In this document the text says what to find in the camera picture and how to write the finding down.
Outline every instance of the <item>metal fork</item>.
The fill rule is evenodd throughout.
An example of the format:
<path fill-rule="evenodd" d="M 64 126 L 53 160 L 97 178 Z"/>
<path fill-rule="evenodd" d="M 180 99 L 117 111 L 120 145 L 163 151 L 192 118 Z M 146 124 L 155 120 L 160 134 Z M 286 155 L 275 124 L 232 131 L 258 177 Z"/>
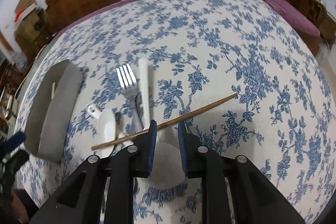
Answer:
<path fill-rule="evenodd" d="M 121 88 L 123 89 L 122 94 L 125 96 L 127 100 L 130 101 L 133 123 L 136 132 L 140 132 L 143 130 L 143 126 L 138 116 L 137 107 L 135 104 L 135 98 L 139 92 L 139 86 L 137 83 L 137 79 L 134 76 L 134 73 L 129 64 L 120 66 L 117 68 L 117 74 L 119 78 L 119 82 Z"/>

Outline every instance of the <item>white plastic knife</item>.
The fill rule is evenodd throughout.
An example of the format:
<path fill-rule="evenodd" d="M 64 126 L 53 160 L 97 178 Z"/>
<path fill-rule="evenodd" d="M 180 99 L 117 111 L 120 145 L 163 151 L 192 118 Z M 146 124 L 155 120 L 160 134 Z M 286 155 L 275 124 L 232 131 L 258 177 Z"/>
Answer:
<path fill-rule="evenodd" d="M 147 59 L 139 60 L 140 71 L 140 92 L 142 98 L 143 125 L 144 129 L 149 128 L 151 119 L 149 114 L 149 92 L 148 92 L 148 62 Z"/>

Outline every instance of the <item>table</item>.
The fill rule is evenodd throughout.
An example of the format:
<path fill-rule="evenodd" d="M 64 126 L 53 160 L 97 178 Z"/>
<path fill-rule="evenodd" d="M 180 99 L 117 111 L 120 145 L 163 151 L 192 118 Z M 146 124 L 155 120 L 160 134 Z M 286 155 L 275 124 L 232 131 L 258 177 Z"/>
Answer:
<path fill-rule="evenodd" d="M 101 141 L 87 104 L 112 109 L 117 130 L 129 133 L 130 106 L 115 68 L 128 62 L 138 74 L 142 57 L 153 66 L 150 100 L 158 123 L 238 93 L 187 121 L 187 128 L 221 155 L 246 155 L 305 221 L 313 222 L 335 188 L 335 104 L 307 46 L 262 0 L 140 0 L 67 30 L 38 68 L 16 124 L 25 128 L 38 86 L 52 65 L 70 59 L 82 70 L 85 80 L 61 164 L 31 156 L 20 170 L 38 206 Z M 200 194 L 200 180 L 165 190 L 139 183 L 134 218 L 139 223 L 199 223 Z"/>

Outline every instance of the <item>fork tines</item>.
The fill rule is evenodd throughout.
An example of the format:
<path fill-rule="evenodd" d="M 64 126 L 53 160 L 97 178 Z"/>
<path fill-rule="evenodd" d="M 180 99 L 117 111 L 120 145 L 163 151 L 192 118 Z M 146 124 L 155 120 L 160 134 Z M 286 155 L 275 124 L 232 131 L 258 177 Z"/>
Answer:
<path fill-rule="evenodd" d="M 128 88 L 137 84 L 137 79 L 128 63 L 117 68 L 117 74 L 122 88 Z"/>

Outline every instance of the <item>fork handle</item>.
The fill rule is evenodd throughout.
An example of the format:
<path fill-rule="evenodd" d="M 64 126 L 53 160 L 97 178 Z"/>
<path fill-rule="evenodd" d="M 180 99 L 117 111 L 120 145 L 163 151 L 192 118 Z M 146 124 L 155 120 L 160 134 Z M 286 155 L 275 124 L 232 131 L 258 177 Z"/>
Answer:
<path fill-rule="evenodd" d="M 137 106 L 135 105 L 135 101 L 130 101 L 131 109 L 132 109 L 132 116 L 133 116 L 133 123 L 135 127 L 136 132 L 140 132 L 143 130 L 143 126 L 141 124 L 141 121 L 139 119 L 139 115 L 137 112 Z"/>

